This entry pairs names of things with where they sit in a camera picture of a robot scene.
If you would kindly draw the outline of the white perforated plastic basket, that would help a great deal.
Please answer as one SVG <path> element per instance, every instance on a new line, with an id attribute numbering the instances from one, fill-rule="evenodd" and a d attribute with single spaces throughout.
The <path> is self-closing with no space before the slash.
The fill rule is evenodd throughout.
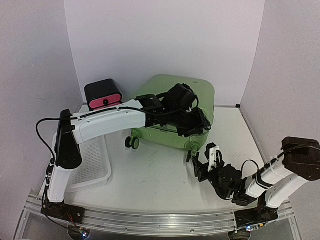
<path id="1" fill-rule="evenodd" d="M 112 167 L 104 136 L 79 145 L 82 163 L 70 175 L 66 192 L 75 193 L 104 186 L 112 175 Z"/>

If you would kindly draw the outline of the green hard-shell suitcase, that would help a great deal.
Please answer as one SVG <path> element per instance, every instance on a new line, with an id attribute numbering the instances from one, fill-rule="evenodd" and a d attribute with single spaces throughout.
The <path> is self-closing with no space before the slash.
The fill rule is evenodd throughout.
<path id="1" fill-rule="evenodd" d="M 159 74 L 130 97 L 141 100 L 147 127 L 133 128 L 125 146 L 136 150 L 140 140 L 199 156 L 213 125 L 215 88 L 207 80 Z"/>

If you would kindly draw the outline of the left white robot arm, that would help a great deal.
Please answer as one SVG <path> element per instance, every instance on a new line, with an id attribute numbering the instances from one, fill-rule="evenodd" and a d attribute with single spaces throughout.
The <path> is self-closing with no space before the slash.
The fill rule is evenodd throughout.
<path id="1" fill-rule="evenodd" d="M 147 94 L 125 103 L 87 113 L 71 113 L 63 110 L 60 117 L 43 118 L 36 123 L 35 131 L 43 122 L 57 121 L 55 146 L 50 146 L 43 137 L 38 138 L 51 155 L 51 174 L 46 181 L 48 211 L 57 219 L 67 214 L 62 204 L 72 172 L 83 161 L 80 145 L 108 134 L 153 126 L 173 126 L 180 137 L 190 137 L 208 131 L 212 121 L 200 108 L 195 94 L 169 98 L 166 94 Z"/>

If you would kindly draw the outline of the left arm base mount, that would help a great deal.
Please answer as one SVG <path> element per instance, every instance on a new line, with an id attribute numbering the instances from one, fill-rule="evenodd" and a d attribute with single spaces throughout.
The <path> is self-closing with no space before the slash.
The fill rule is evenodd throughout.
<path id="1" fill-rule="evenodd" d="M 80 224 L 83 221 L 85 209 L 80 206 L 54 202 L 42 204 L 41 213 L 50 219 Z"/>

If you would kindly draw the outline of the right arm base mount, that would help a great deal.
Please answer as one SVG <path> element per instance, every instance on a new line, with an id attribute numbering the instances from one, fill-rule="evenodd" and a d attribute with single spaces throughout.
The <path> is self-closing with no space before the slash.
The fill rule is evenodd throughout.
<path id="1" fill-rule="evenodd" d="M 259 201 L 257 207 L 239 210 L 234 213 L 236 229 L 247 226 L 266 224 L 278 219 L 278 208 L 268 207 L 266 202 Z"/>

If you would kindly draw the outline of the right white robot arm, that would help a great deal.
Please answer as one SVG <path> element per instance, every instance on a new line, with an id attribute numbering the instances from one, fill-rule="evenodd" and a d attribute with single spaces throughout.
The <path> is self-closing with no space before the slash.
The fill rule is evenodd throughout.
<path id="1" fill-rule="evenodd" d="M 192 162 L 199 182 L 209 181 L 216 194 L 238 206 L 248 206 L 261 200 L 252 209 L 252 218 L 262 222 L 272 209 L 277 209 L 294 192 L 308 182 L 320 179 L 320 143 L 315 139 L 285 137 L 281 153 L 258 167 L 256 173 L 245 177 L 243 169 L 236 169 L 223 160 L 220 148 L 209 143 L 199 161 L 199 152 L 188 151 L 187 162 Z"/>

